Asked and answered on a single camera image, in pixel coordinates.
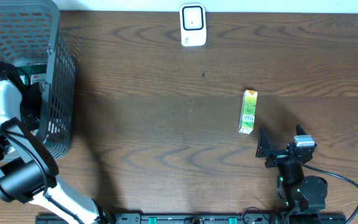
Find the green yellow juice carton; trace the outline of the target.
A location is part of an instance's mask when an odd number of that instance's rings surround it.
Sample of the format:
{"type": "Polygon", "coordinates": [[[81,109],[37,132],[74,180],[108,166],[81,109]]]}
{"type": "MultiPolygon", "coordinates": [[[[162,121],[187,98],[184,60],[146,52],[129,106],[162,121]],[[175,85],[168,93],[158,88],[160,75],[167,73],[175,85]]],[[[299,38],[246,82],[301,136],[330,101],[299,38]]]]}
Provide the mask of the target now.
{"type": "Polygon", "coordinates": [[[239,133],[250,134],[254,130],[257,97],[258,92],[255,90],[244,91],[239,120],[239,133]]]}

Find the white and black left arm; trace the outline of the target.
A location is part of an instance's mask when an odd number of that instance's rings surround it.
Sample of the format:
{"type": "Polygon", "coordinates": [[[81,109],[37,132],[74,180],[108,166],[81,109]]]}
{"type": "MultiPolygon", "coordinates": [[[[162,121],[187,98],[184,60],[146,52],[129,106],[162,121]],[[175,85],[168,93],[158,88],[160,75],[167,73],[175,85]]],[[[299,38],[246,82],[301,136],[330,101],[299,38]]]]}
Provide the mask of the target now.
{"type": "Polygon", "coordinates": [[[67,223],[114,223],[96,202],[59,177],[55,159],[32,134],[40,127],[40,85],[0,62],[0,199],[39,205],[67,223]]]}

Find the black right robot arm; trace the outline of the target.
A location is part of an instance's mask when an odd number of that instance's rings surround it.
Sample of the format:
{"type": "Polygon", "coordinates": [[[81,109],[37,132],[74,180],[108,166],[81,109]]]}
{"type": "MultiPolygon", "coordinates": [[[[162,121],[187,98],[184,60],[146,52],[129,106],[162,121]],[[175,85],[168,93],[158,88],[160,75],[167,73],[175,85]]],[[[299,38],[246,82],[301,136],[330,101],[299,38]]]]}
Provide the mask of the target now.
{"type": "Polygon", "coordinates": [[[327,181],[315,175],[304,175],[304,165],[312,160],[317,144],[298,124],[296,136],[286,149],[275,150],[267,133],[259,131],[258,158],[265,159],[265,167],[279,171],[277,191],[288,208],[271,215],[269,223],[321,224],[320,211],[326,208],[327,181]]]}

